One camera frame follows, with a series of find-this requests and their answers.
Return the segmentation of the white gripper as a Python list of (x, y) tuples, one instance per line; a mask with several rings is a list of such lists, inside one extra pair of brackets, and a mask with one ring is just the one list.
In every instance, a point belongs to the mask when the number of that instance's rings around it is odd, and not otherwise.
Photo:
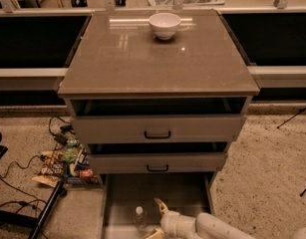
[(161, 215), (161, 230), (156, 228), (152, 233), (145, 236), (144, 239), (164, 239), (164, 234), (168, 238), (195, 239), (196, 225), (193, 217), (169, 211), (166, 204), (159, 198), (155, 198), (153, 201)]

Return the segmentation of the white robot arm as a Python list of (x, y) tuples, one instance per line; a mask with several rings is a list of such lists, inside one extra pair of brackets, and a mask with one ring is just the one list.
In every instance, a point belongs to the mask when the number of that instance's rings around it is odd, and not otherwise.
[(145, 239), (255, 239), (209, 213), (190, 217), (169, 210), (159, 198), (154, 202), (161, 216), (160, 228)]

